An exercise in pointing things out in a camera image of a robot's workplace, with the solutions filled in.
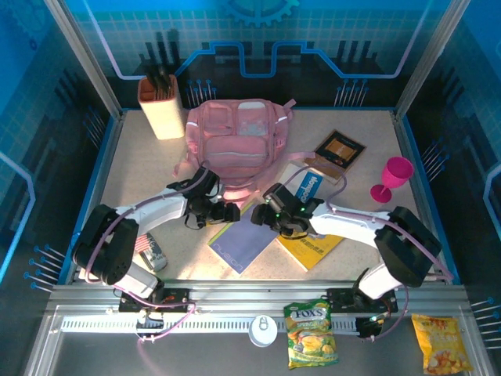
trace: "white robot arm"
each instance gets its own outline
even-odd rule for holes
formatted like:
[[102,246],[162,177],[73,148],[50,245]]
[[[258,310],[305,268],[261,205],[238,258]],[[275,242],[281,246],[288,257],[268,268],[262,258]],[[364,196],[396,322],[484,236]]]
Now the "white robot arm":
[[384,262],[364,271],[355,283],[354,295],[361,305],[402,285],[419,287],[431,267],[431,260],[388,223],[405,229],[432,257],[442,249],[433,234],[406,208],[370,212],[330,206],[316,198],[303,203],[279,183],[263,198],[266,203],[253,212],[254,224],[270,226],[285,237],[298,233],[338,235],[368,244],[381,253]]
[[[73,248],[72,258],[104,284],[129,291],[140,298],[150,298],[163,284],[132,262],[137,237],[172,219],[185,216],[187,221],[190,215],[196,218],[199,229],[207,223],[240,220],[238,207],[224,203],[221,198],[219,177],[206,168],[200,168],[191,180],[172,183],[158,195],[132,206],[109,208],[101,204],[85,223]],[[120,217],[123,218],[97,249],[103,234]]]
[[[194,188],[186,190],[193,182],[198,183]],[[92,211],[81,231],[72,252],[73,260],[82,268],[89,269],[104,284],[114,285],[140,298],[154,301],[156,291],[161,290],[163,284],[153,274],[132,262],[137,236],[172,219],[186,216],[187,220],[189,215],[195,216],[199,228],[206,223],[240,220],[238,207],[220,201],[221,195],[216,174],[200,168],[191,180],[172,183],[158,196],[132,207],[109,208],[100,205]],[[384,262],[366,270],[353,287],[355,300],[358,299],[361,306],[403,284],[419,287],[431,267],[430,259],[400,233],[386,226],[385,221],[405,228],[433,256],[441,250],[440,243],[405,208],[397,207],[392,212],[367,212],[331,208],[323,200],[316,198],[302,203],[279,183],[265,193],[264,199],[266,204],[258,205],[253,212],[254,224],[270,226],[286,237],[294,233],[338,235],[368,244],[381,253]],[[105,231],[120,216],[123,219],[117,222],[103,246],[96,250]],[[95,253],[96,259],[89,268],[89,260]]]

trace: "pink plastic cup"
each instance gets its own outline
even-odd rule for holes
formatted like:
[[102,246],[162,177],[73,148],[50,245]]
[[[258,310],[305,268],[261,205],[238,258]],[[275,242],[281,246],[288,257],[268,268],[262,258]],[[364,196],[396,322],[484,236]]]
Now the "pink plastic cup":
[[390,189],[403,186],[414,173],[413,164],[404,157],[388,159],[381,175],[383,184],[377,184],[370,189],[370,195],[377,202],[386,204],[391,200]]

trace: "knife block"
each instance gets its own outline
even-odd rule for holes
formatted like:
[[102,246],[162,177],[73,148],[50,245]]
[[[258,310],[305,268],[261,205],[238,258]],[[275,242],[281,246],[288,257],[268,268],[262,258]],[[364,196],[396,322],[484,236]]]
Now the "knife block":
[[185,112],[182,110],[178,82],[170,75],[171,95],[165,99],[155,99],[155,88],[143,78],[139,81],[138,101],[158,139],[178,139],[185,135]]

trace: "chip bag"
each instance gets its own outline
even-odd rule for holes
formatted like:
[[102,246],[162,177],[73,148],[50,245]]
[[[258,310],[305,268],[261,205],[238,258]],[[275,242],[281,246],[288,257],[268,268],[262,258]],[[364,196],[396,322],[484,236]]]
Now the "chip bag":
[[423,352],[425,374],[472,371],[457,319],[413,315],[417,341]]

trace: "glass panel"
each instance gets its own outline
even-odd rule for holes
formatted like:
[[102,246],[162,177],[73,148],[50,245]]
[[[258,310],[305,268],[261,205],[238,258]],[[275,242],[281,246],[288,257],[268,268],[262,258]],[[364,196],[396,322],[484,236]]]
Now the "glass panel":
[[471,2],[408,113],[460,279],[472,302],[492,296],[496,305],[501,303],[499,14],[496,0]]
[[42,1],[2,3],[0,46],[0,373],[18,375],[110,115]]
[[185,107],[255,97],[393,107],[448,2],[67,4],[123,107],[139,107],[137,81],[159,63],[178,77]]

